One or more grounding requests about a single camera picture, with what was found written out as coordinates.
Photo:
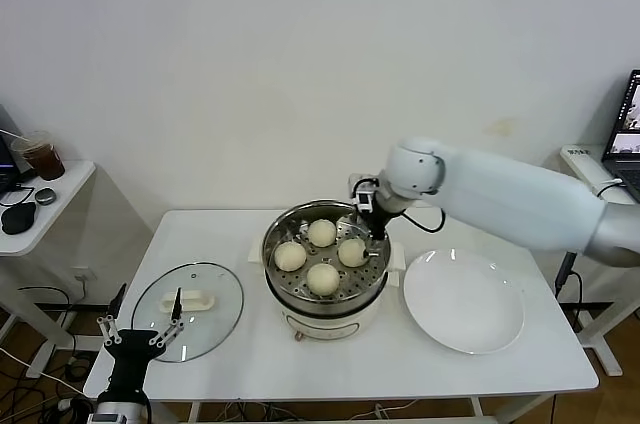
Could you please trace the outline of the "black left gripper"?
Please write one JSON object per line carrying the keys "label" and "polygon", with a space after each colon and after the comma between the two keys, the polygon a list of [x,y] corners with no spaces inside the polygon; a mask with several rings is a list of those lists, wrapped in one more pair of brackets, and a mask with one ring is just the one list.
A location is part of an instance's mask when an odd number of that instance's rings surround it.
{"label": "black left gripper", "polygon": [[184,329],[182,288],[176,290],[169,326],[162,333],[125,329],[119,332],[116,320],[126,293],[123,283],[110,301],[104,316],[97,318],[107,353],[114,359],[109,388],[141,389],[149,363],[163,354]]}

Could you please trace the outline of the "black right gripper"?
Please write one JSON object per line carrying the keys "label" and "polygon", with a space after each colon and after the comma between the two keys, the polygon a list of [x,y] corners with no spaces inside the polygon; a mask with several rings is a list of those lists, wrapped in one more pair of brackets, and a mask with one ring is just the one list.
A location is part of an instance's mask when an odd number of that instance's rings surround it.
{"label": "black right gripper", "polygon": [[395,214],[385,210],[373,199],[370,210],[362,212],[362,219],[369,229],[372,239],[364,240],[363,259],[377,259],[381,256],[381,241],[386,237],[386,227],[395,218]]}

